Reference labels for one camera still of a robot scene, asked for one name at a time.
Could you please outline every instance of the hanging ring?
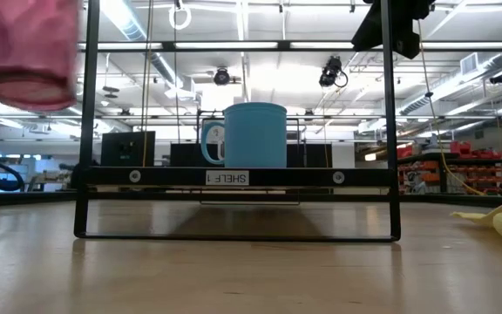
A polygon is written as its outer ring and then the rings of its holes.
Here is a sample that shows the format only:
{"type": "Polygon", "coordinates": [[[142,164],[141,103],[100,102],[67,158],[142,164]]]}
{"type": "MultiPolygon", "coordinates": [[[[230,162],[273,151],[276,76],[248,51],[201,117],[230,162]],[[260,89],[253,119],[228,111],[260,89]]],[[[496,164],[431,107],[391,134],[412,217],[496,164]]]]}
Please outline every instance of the hanging ring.
{"type": "Polygon", "coordinates": [[[192,18],[191,17],[191,9],[189,9],[187,7],[177,9],[177,8],[175,8],[175,6],[172,6],[172,8],[170,9],[170,25],[177,31],[183,30],[187,26],[189,26],[189,24],[191,23],[191,18],[192,18]],[[175,23],[175,13],[180,12],[180,11],[185,11],[187,16],[186,16],[185,22],[183,22],[183,24],[177,25],[175,23]]]}

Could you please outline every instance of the pink cup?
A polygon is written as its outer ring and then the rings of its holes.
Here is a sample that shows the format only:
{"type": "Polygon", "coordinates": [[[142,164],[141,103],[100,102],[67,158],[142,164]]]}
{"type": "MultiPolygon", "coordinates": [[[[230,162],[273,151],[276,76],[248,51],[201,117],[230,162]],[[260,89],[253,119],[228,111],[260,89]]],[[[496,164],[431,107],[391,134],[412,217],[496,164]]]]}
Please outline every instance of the pink cup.
{"type": "Polygon", "coordinates": [[[76,103],[77,0],[0,0],[0,102],[58,111],[76,103]]]}

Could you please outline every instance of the blue mug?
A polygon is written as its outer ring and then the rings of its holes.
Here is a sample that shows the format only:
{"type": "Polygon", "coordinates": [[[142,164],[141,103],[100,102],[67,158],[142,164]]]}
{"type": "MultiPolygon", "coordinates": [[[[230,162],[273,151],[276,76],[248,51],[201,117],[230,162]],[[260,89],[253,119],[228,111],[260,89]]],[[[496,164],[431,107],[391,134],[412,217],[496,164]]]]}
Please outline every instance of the blue mug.
{"type": "Polygon", "coordinates": [[[224,110],[224,123],[203,126],[200,150],[205,159],[225,167],[285,168],[286,108],[269,103],[245,103],[224,110]],[[207,151],[207,135],[214,126],[224,127],[224,160],[214,160],[207,151]]]}

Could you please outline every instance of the shelf label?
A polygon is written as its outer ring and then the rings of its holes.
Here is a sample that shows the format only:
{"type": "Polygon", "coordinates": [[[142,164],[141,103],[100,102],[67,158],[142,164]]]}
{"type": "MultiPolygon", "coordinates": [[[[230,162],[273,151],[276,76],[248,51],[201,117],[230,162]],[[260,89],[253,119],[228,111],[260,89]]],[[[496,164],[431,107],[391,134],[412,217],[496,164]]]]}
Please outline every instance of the shelf label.
{"type": "Polygon", "coordinates": [[[208,170],[207,185],[248,186],[249,172],[247,170],[208,170]]]}

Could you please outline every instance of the air duct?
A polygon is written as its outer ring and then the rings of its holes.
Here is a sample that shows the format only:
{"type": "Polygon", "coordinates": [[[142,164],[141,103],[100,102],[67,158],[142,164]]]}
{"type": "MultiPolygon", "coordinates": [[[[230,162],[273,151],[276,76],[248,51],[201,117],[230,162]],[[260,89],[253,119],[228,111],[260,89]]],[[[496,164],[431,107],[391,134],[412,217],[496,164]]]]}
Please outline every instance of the air duct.
{"type": "MultiPolygon", "coordinates": [[[[466,83],[474,79],[496,74],[502,69],[502,53],[475,52],[462,59],[460,65],[459,70],[430,85],[433,92],[432,101],[435,102],[460,91],[466,83]]],[[[425,97],[425,91],[423,91],[407,98],[397,112],[405,115],[426,105],[429,105],[429,99],[425,97]]]]}
{"type": "MultiPolygon", "coordinates": [[[[121,31],[125,38],[130,41],[147,40],[145,29],[141,26],[136,14],[132,10],[129,0],[106,0],[101,2],[104,14],[121,31]]],[[[171,88],[183,87],[183,79],[176,76],[172,67],[157,52],[143,54],[150,58],[151,64],[156,71],[164,78],[171,88]]]]}

